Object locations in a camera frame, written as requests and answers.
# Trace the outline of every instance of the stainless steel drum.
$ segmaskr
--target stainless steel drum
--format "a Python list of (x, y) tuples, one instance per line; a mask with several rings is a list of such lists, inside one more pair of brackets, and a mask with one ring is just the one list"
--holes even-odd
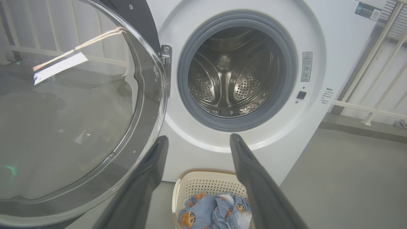
[(253, 112), (277, 84), (281, 57), (276, 48), (269, 36), (247, 27), (214, 34), (198, 49), (189, 68), (193, 99), (220, 117)]

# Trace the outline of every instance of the washing machine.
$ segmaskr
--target washing machine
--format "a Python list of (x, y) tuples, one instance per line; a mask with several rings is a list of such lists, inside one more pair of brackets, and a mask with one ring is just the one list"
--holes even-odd
[(1, 3), (0, 223), (34, 227), (109, 198), (159, 135), (164, 181), (234, 171), (238, 133), (280, 185), (385, 0)]
[[(172, 46), (163, 180), (190, 168), (234, 170), (228, 139), (238, 133), (278, 185), (341, 92), (376, 24), (370, 17), (385, 4), (147, 2), (160, 43)], [(369, 17), (359, 14), (366, 8)]]

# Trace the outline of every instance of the washing machine door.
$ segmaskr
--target washing machine door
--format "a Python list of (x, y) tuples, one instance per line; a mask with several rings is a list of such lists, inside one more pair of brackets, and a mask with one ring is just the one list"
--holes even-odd
[[(167, 85), (150, 11), (105, 3), (1, 1), (0, 225), (49, 225), (86, 212), (158, 137)], [(150, 18), (135, 20), (141, 11)], [(137, 24), (155, 31), (145, 33), (155, 48)]]

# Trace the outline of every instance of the sticker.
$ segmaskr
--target sticker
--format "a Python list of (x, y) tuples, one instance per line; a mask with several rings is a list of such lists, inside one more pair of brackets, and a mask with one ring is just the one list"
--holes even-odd
[(333, 90), (331, 88), (326, 88), (322, 94), (319, 103), (328, 104), (329, 100), (333, 97)]
[(312, 68), (312, 52), (303, 52), (301, 82), (309, 82), (309, 79), (311, 78), (311, 68)]
[(381, 9), (373, 7), (363, 2), (359, 2), (359, 5), (356, 8), (355, 14), (360, 15), (365, 18), (372, 19), (377, 21), (379, 19)]

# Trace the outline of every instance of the blue cloth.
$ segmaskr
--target blue cloth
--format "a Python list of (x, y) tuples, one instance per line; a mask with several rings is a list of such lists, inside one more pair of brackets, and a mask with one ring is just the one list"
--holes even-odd
[(216, 208), (215, 197), (210, 194), (197, 194), (185, 202), (179, 216), (179, 224), (184, 229), (209, 229), (212, 226), (212, 212)]
[(248, 229), (252, 219), (249, 200), (226, 193), (197, 194), (185, 202), (179, 223), (184, 229)]
[(249, 200), (230, 193), (215, 197), (218, 207), (212, 213), (213, 229), (248, 229), (252, 219)]

